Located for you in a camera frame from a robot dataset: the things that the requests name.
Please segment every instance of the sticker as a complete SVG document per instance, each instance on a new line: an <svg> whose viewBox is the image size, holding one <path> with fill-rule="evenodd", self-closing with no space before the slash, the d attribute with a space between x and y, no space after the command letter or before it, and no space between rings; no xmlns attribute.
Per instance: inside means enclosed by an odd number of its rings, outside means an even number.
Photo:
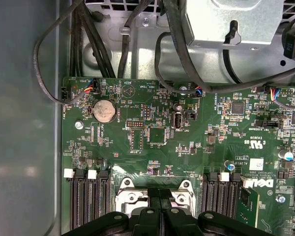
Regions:
<svg viewBox="0 0 295 236"><path fill-rule="evenodd" d="M264 160L251 158L249 163L249 170L250 171L263 171L264 170Z"/></svg>

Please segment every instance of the black cable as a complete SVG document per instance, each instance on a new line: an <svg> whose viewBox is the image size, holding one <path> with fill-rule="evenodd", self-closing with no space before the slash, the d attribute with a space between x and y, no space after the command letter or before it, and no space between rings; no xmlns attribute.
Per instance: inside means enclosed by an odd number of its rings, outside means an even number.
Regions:
<svg viewBox="0 0 295 236"><path fill-rule="evenodd" d="M73 11L71 17L69 76L75 76L75 15L76 10Z"/></svg>
<svg viewBox="0 0 295 236"><path fill-rule="evenodd" d="M150 5L154 0L142 0L139 5L131 12L128 20L124 24L124 27L130 27L133 23L134 19L143 12L148 5ZM130 42L130 36L129 35L123 35L122 36L122 50L121 50L121 58L118 66L118 78L123 78L124 70L126 67L128 54L129 54L129 42Z"/></svg>
<svg viewBox="0 0 295 236"><path fill-rule="evenodd" d="M170 36L170 35L171 35L170 32L164 32L164 33L160 34L159 37L157 38L156 46L155 46L155 59L154 59L155 75L156 75L159 83L169 91L182 93L182 94L196 93L195 90L178 90L178 89L173 88L172 86L170 86L166 83L166 81L163 79L161 73L159 72L159 62L161 60L161 42L164 37Z"/></svg>
<svg viewBox="0 0 295 236"><path fill-rule="evenodd" d="M87 33L89 43L90 43L90 45L91 45L91 47L93 49L93 53L94 53L94 56L96 58L99 70L102 73L102 76L104 78L109 78L109 75L108 75L108 72L106 70L106 66L104 64L104 61L103 61L103 58L102 58L101 53L99 51L99 48L98 48L98 46L97 46L97 44L96 44L96 42L95 42L95 40L93 38L93 35L92 35L92 33L91 33L91 31L90 31L90 29L89 29L89 27L88 27L88 25L87 25L87 23L85 21L84 13L81 10L81 6L79 6L79 15L80 15L80 19L82 21L82 25L84 27L84 30Z"/></svg>
<svg viewBox="0 0 295 236"><path fill-rule="evenodd" d="M105 45L103 43L103 40L101 38L101 36L99 35L94 23L93 23L93 19L92 16L89 13L89 10L87 8L87 6L85 5L85 3L82 3L81 6L79 6L79 10L82 12L82 15L84 17L84 20L86 22L86 24L88 25L88 28L95 40L95 43L101 53L102 59L104 61L104 65L107 69L107 72L109 74L108 78L116 78L116 75L114 73L114 69L112 67L112 64L110 62L107 50L105 48Z"/></svg>
<svg viewBox="0 0 295 236"><path fill-rule="evenodd" d="M73 12L76 14L76 29L75 29L75 61L76 61L76 75L78 77L83 76L83 59L82 59L82 47L83 47L83 41L82 41L82 25L81 25L81 19L79 16L78 10L75 10Z"/></svg>
<svg viewBox="0 0 295 236"><path fill-rule="evenodd" d="M172 34L172 39L174 42L175 49L178 53L181 64L189 76L189 78L201 87L207 93L227 93L235 92L239 90L249 89L251 87L259 87L264 84L276 83L288 77L295 75L295 68L289 71L282 72L277 75L269 76L263 79L250 81L246 83L236 84L236 85L224 85L212 87L206 84L199 76L188 52L186 46L183 29L181 25L180 13L175 3L175 0L163 0L165 9L167 10L167 19L169 22L170 31Z"/></svg>
<svg viewBox="0 0 295 236"><path fill-rule="evenodd" d="M39 62L38 62L38 54L39 54L39 47L45 37L52 31L54 30L57 26L59 26L73 11L74 9L84 0L75 0L71 6L69 6L62 14L61 16L38 38L38 40L35 43L34 50L33 50L33 68L35 71L35 75L37 77L37 81L39 83L39 86L43 90L43 92L54 102L62 105L71 105L77 101L79 101L85 94L84 91L81 93L77 94L75 98L73 98L70 101L60 101L56 99L54 96L51 95L51 93L48 91L46 88L46 85L44 83L44 80L41 76L40 69L39 69Z"/></svg>
<svg viewBox="0 0 295 236"><path fill-rule="evenodd" d="M295 111L295 106L288 106L288 105L278 102L277 100L274 100L273 103L275 103L276 105L278 105L279 107L282 107L284 109Z"/></svg>
<svg viewBox="0 0 295 236"><path fill-rule="evenodd" d="M225 65L225 69L227 70L229 76L231 79L236 83L236 84L241 84L242 81L238 78L238 76L235 74L234 69L231 64L231 59L230 59L230 50L223 50L223 62Z"/></svg>

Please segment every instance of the white slot latch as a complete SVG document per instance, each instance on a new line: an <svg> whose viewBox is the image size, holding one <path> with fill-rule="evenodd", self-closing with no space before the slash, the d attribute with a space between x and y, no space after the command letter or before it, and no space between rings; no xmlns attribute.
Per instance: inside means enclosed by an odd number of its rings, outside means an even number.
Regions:
<svg viewBox="0 0 295 236"><path fill-rule="evenodd" d="M73 169L64 169L64 171L63 171L64 178L73 178L73 176L74 176Z"/></svg>
<svg viewBox="0 0 295 236"><path fill-rule="evenodd" d="M228 172L221 172L219 177L220 177L221 182L229 182L230 181L230 173L228 173Z"/></svg>
<svg viewBox="0 0 295 236"><path fill-rule="evenodd" d="M96 179L97 171L96 170L88 170L88 179Z"/></svg>

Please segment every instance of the cable clip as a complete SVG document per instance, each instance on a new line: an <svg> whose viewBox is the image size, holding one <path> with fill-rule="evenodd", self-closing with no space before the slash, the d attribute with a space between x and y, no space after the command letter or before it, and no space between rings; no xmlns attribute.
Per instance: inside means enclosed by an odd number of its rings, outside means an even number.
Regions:
<svg viewBox="0 0 295 236"><path fill-rule="evenodd" d="M130 35L131 35L131 28L130 27L120 27L119 28L119 33L121 35L128 35L129 36L129 41L130 41Z"/></svg>

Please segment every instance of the green circuit board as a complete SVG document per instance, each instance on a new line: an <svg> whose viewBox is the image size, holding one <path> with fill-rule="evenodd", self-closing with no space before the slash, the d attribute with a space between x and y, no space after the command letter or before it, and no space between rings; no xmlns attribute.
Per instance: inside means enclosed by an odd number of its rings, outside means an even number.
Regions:
<svg viewBox="0 0 295 236"><path fill-rule="evenodd" d="M82 91L90 79L65 78L63 99ZM240 187L235 219L277 236L295 232L295 112L273 104L260 88L182 95L154 80L96 81L97 92L62 108L62 168L109 170L109 194L97 200L110 198L105 211L114 210L121 180L131 177L136 187L158 188L175 188L189 179L199 214L204 175L239 173L246 187ZM192 83L172 85L194 88ZM295 105L295 87L280 88L277 100ZM94 117L94 105L102 100L116 111L110 122ZM283 149L293 153L293 161L279 158ZM226 160L235 165L233 171ZM63 178L63 232L73 214L70 186ZM278 202L280 196L285 202Z"/></svg>

